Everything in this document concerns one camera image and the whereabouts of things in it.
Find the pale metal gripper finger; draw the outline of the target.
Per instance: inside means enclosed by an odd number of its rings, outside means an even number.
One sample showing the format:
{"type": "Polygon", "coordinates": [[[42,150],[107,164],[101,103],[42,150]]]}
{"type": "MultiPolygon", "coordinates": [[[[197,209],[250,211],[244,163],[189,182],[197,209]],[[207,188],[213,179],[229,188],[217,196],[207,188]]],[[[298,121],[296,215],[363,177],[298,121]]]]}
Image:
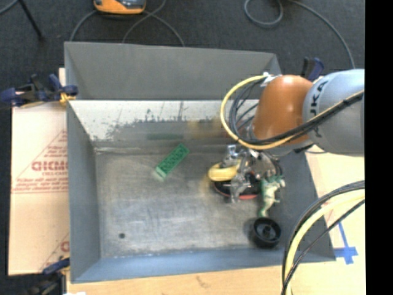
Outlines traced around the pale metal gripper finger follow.
{"type": "Polygon", "coordinates": [[[247,183],[246,173],[248,172],[248,160],[243,157],[237,169],[236,179],[239,183],[247,183]]]}
{"type": "Polygon", "coordinates": [[[231,203],[239,201],[240,195],[244,192],[244,183],[242,181],[232,180],[230,183],[230,200],[231,203]]]}

